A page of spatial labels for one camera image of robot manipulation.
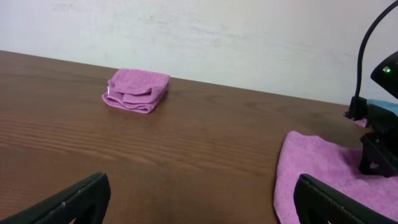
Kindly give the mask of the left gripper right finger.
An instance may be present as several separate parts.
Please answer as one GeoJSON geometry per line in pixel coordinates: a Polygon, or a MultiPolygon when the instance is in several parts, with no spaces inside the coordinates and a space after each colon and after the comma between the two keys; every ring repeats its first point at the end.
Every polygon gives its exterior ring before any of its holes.
{"type": "Polygon", "coordinates": [[[301,224],[397,224],[308,174],[295,184],[294,205],[301,224]]]}

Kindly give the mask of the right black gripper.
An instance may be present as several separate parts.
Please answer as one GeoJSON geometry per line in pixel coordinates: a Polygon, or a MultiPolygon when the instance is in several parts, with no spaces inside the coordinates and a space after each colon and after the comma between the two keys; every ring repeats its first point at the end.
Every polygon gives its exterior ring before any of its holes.
{"type": "Polygon", "coordinates": [[[373,131],[364,134],[359,170],[364,175],[397,175],[397,115],[385,108],[368,105],[366,116],[373,131]]]}

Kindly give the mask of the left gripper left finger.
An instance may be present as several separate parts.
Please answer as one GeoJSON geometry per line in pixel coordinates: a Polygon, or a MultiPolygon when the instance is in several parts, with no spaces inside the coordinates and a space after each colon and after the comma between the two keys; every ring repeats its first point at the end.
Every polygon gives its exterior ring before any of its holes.
{"type": "Polygon", "coordinates": [[[110,198],[108,176],[98,172],[1,220],[1,224],[102,224],[110,198]]]}

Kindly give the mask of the purple microfiber cloth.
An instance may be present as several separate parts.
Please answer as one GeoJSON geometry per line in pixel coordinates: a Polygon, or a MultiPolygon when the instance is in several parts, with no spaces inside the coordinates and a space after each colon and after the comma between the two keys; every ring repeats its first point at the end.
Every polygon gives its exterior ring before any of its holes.
{"type": "Polygon", "coordinates": [[[294,188],[300,174],[309,174],[371,210],[397,221],[397,177],[363,175],[362,151],[339,146],[318,136],[289,132],[276,171],[274,208],[281,223],[299,222],[294,188]]]}

